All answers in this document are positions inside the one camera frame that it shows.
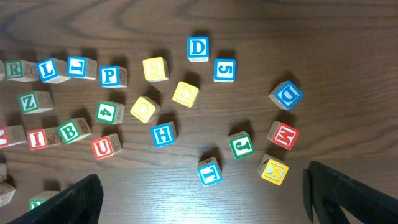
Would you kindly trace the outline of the red U block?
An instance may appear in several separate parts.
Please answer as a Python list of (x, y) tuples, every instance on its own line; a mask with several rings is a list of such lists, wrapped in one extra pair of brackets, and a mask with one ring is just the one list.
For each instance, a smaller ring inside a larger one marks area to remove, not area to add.
[(123, 149), (116, 133), (92, 140), (91, 147), (96, 160), (111, 157)]

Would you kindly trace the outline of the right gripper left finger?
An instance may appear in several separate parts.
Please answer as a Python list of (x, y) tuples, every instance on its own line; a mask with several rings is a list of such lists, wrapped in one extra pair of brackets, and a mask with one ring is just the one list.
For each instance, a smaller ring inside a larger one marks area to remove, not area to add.
[(90, 174), (9, 224), (97, 224), (103, 198), (100, 178)]

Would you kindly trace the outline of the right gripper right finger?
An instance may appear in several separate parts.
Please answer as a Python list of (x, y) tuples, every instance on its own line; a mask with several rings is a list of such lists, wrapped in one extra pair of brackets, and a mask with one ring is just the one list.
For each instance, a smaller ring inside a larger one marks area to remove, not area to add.
[(303, 204), (308, 219), (349, 223), (344, 210), (362, 223), (397, 223), (397, 199), (318, 161), (303, 170)]

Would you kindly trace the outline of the green N block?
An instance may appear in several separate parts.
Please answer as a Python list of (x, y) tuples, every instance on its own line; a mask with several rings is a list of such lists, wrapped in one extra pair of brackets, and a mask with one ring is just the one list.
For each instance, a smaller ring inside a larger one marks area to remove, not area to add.
[(54, 197), (55, 195), (59, 194), (59, 191), (51, 191), (46, 190), (38, 195), (29, 199), (29, 210), (33, 210), (34, 208), (38, 207), (42, 203), (46, 202), (48, 199)]

